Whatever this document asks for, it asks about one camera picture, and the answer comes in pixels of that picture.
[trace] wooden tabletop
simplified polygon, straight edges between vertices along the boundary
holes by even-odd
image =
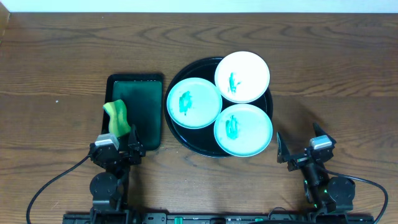
[[[312,122],[337,140],[330,170],[387,189],[381,223],[398,219],[398,15],[378,14],[12,14],[0,46],[0,220],[25,223],[48,180],[88,153],[100,134],[108,76],[162,72],[239,50],[270,67],[274,131],[292,151]],[[132,167],[129,201],[140,210],[268,213],[309,205],[300,171],[270,146],[212,159],[184,148],[163,119],[162,144]],[[61,223],[91,208],[87,161],[38,197],[33,223]],[[382,192],[356,182],[354,211],[377,216]]]

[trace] round tray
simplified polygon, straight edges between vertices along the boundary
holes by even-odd
[[[204,78],[215,83],[214,74],[217,68],[217,65],[221,62],[222,57],[210,57],[204,58],[201,60],[197,60],[185,68],[183,68],[171,81],[165,95],[165,100],[169,96],[170,90],[173,88],[175,84],[179,81],[184,80],[186,78]],[[223,109],[235,105],[236,103],[230,102],[223,97]],[[262,97],[257,100],[249,103],[251,105],[257,106],[262,109],[268,115],[269,119],[272,119],[272,97],[269,88],[263,94]],[[190,150],[197,152],[204,156],[210,157],[228,157],[231,156],[227,152],[225,152],[220,146],[217,144],[216,139],[214,137],[214,122],[201,129],[188,129],[179,126],[175,123],[167,111],[167,106],[164,107],[164,115],[166,118],[167,125],[169,126],[171,132],[174,137],[185,147]]]

